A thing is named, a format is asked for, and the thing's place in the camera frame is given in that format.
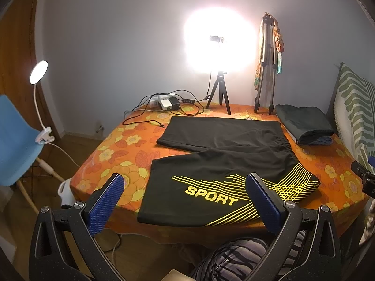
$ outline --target silver tripod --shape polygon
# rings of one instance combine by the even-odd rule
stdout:
[[[262,90],[263,78],[264,73],[266,71],[266,67],[268,65],[272,65],[272,93],[271,93],[271,103],[268,110],[268,114],[273,112],[273,93],[275,91],[275,80],[276,80],[276,73],[278,70],[278,52],[276,50],[276,41],[275,41],[275,34],[273,32],[273,27],[275,23],[270,15],[265,14],[263,16],[263,45],[261,50],[261,67],[260,67],[260,75],[259,75],[259,86],[258,86],[258,94],[255,98],[254,102],[254,112],[257,113],[259,110],[260,104],[260,92]]]

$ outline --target power strip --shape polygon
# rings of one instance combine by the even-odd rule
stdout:
[[[156,109],[156,108],[160,109],[159,102],[161,100],[171,98],[172,96],[173,95],[156,95],[156,96],[152,97],[150,99],[150,102],[149,102],[149,108],[150,109]]]

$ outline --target white plastic container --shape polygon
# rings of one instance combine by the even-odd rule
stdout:
[[[72,190],[70,189],[70,181],[72,179],[67,179],[63,183],[60,184],[57,194],[61,198],[61,206],[63,205],[70,205],[73,206],[74,203],[76,202],[74,195],[72,193]]]

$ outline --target pant leg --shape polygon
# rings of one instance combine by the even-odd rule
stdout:
[[[298,202],[319,186],[314,175],[277,146],[227,146],[164,157],[152,162],[138,222],[196,227],[256,219],[245,189],[252,172],[282,192],[283,200]]]
[[[278,121],[172,116],[157,143],[190,152],[224,146],[281,145],[293,153]]]

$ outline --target small black tripod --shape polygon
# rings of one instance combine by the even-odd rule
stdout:
[[[226,72],[222,72],[222,71],[220,71],[217,74],[217,78],[216,78],[216,81],[215,81],[215,83],[212,87],[212,92],[211,92],[209,101],[207,102],[206,109],[208,109],[210,107],[210,103],[211,103],[211,100],[213,98],[213,95],[215,94],[216,88],[219,85],[219,103],[220,103],[221,106],[223,105],[223,95],[224,95],[226,110],[227,110],[228,114],[230,115],[231,114],[231,107],[229,106],[228,94],[226,92],[226,87],[225,87],[225,82],[224,82],[224,74],[226,74]]]

